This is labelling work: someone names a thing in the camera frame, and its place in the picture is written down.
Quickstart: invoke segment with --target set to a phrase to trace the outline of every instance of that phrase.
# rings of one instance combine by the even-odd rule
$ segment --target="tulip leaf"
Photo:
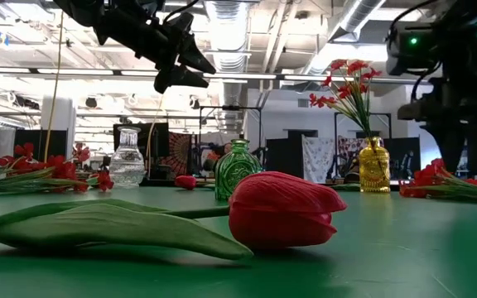
[[[110,204],[125,208],[137,212],[162,212],[166,211],[165,209],[159,209],[154,207],[149,207],[140,204],[130,203],[121,199],[93,199],[93,200],[82,200],[74,202],[64,202],[64,203],[50,203],[50,204],[41,204],[33,206],[30,208],[21,209],[18,211],[11,212],[9,214],[4,214],[0,216],[0,225],[12,224],[19,222],[25,219],[30,219],[36,216],[48,215],[59,213],[68,209],[73,209],[75,207],[86,206],[90,204]]]
[[[0,243],[41,249],[76,248],[86,243],[153,245],[231,260],[253,255],[243,244],[196,221],[111,204],[88,204],[0,223]]]

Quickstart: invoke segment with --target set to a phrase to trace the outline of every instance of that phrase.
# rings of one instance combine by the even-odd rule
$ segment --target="yellow vase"
[[[368,145],[359,153],[360,191],[388,193],[389,152],[380,146],[380,137],[366,141]]]

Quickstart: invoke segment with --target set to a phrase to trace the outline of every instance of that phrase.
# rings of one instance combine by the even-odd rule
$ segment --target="flower stem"
[[[184,219],[207,219],[229,215],[229,206],[214,207],[208,209],[191,209],[181,211],[161,211],[159,214],[168,214]]]

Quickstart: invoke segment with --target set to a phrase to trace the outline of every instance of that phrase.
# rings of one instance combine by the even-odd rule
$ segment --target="green table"
[[[342,193],[325,245],[229,262],[163,248],[111,246],[37,256],[0,245],[0,298],[477,297],[477,204]],[[91,191],[0,197],[0,214],[111,197],[168,209],[215,205],[210,190]],[[227,218],[203,219],[229,234]]]

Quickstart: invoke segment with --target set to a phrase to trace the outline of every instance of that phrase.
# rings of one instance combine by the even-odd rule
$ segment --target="tulip flower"
[[[229,199],[229,228],[249,248],[289,248],[327,242],[331,212],[347,208],[336,191],[280,172],[249,175]]]
[[[193,190],[196,187],[196,178],[187,175],[177,176],[174,184],[186,190]]]

